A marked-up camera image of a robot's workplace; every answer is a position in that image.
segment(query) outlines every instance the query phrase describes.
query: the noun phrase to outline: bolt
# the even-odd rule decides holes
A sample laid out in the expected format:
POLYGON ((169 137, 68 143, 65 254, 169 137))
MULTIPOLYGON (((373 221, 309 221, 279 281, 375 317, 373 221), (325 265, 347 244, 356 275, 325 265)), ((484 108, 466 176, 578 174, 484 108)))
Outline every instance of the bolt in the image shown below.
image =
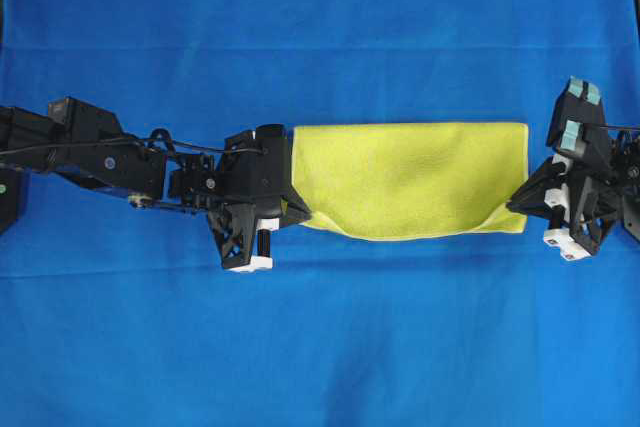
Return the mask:
POLYGON ((114 159, 113 157, 107 157, 106 159, 104 159, 104 166, 108 170, 115 169, 116 168, 116 159, 114 159))

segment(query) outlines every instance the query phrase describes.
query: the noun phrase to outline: towel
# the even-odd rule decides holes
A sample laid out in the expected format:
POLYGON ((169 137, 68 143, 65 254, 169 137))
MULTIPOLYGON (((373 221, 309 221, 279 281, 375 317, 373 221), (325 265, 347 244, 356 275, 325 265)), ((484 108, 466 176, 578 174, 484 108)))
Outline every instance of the towel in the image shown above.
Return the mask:
POLYGON ((505 202, 527 179, 519 123, 301 126, 293 185, 304 225, 366 240, 521 233, 505 202))

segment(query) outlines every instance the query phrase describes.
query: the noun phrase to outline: blue fabric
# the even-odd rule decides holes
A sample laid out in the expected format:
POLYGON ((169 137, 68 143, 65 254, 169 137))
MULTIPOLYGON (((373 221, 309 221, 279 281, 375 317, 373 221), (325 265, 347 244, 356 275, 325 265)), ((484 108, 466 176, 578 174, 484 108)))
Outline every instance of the blue fabric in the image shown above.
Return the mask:
MULTIPOLYGON (((72 95, 139 135, 518 121, 533 168, 570 75, 640 122, 632 0, 4 2, 0 103, 72 95)), ((273 272, 241 276, 203 218, 53 176, 28 202, 0 238, 3 426, 640 423, 640 249, 620 230, 571 264, 536 219, 406 243, 293 227, 273 272)))

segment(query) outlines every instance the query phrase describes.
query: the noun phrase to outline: blue backdrop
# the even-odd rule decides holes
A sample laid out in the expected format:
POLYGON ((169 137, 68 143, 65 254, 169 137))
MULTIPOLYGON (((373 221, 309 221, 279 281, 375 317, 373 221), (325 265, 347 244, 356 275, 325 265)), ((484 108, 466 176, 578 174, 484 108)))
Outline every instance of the blue backdrop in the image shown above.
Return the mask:
MULTIPOLYGON (((506 120, 569 75, 638 124, 632 0, 4 0, 0 103, 221 145, 262 123, 506 120)), ((469 182, 473 182, 469 172, 469 182)), ((0 424, 638 425, 640 249, 293 227, 224 273, 203 218, 32 177, 0 238, 0 424)))

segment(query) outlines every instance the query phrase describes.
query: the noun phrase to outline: black cable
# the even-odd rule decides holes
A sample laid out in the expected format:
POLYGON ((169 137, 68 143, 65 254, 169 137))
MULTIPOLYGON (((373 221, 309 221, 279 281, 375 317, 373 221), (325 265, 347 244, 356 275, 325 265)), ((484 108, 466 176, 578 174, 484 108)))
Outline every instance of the black cable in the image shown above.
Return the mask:
MULTIPOLYGON (((144 138, 144 139, 138 139, 138 138, 131 138, 131 137, 115 137, 113 139, 105 139, 105 140, 101 140, 98 142, 68 142, 68 143, 62 143, 62 144, 37 144, 37 145, 28 145, 25 147, 19 147, 17 149, 11 149, 11 150, 3 150, 0 151, 0 156, 2 155, 14 155, 14 154, 22 154, 24 152, 31 152, 33 150, 43 150, 43 149, 67 149, 67 148, 76 148, 76 147, 100 147, 100 146, 104 146, 104 145, 135 145, 135 144, 144 144, 145 142, 153 142, 153 141, 157 141, 157 138, 154 137, 150 137, 150 138, 144 138)), ((252 148, 252 147, 246 147, 246 148, 239 148, 239 149, 214 149, 211 147, 201 147, 199 145, 193 145, 193 144, 189 144, 187 142, 178 142, 176 140, 172 140, 172 143, 180 146, 180 147, 184 147, 186 149, 190 149, 190 150, 194 150, 194 151, 199 151, 199 152, 213 152, 213 153, 217 153, 217 154, 240 154, 243 152, 253 152, 256 154, 262 154, 263 151, 262 149, 257 149, 257 148, 252 148)), ((157 149, 151 148, 151 147, 145 147, 143 145, 144 148, 151 150, 151 151, 155 151, 158 152, 157 149)), ((172 152, 170 151, 161 151, 164 152, 165 154, 169 154, 169 156, 171 156, 172 152)))
POLYGON ((628 130, 630 132, 640 132, 640 127, 624 127, 621 125, 607 125, 607 124, 590 124, 590 123, 583 123, 582 125, 586 125, 587 127, 595 127, 597 129, 604 129, 604 130, 628 130))
POLYGON ((174 140, 173 143, 178 147, 184 147, 185 149, 195 150, 198 152, 213 152, 216 154, 239 154, 241 152, 253 152, 256 154, 264 154, 262 149, 257 149, 254 147, 241 147, 238 149, 214 149, 211 147, 201 147, 199 145, 188 144, 187 142, 178 142, 174 140))

